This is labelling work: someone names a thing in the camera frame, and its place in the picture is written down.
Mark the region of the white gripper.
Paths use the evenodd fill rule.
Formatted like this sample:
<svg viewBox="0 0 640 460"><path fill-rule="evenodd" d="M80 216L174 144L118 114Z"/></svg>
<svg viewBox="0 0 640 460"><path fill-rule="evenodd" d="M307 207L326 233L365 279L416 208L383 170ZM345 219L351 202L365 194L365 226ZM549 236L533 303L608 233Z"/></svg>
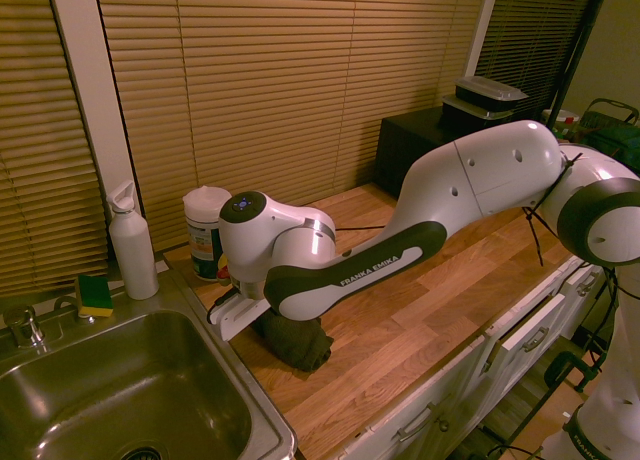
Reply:
<svg viewBox="0 0 640 460"><path fill-rule="evenodd" d="M270 304L266 299L253 300L243 296L232 296L209 310L208 322L222 341L229 341L269 308Z"/></svg>

